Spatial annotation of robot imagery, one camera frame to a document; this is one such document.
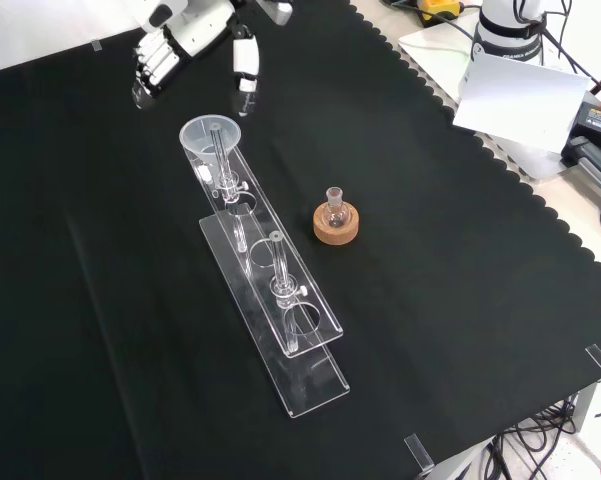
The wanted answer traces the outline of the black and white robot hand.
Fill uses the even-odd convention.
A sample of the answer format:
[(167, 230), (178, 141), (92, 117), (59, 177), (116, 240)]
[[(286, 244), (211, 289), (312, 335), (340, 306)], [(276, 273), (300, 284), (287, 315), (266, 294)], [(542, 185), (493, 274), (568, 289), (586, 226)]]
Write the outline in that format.
[(255, 106), (260, 50), (255, 33), (238, 10), (245, 1), (145, 1), (141, 8), (144, 36), (133, 51), (136, 61), (132, 97), (149, 108), (176, 75), (210, 53), (225, 38), (233, 45), (236, 112), (245, 117)]

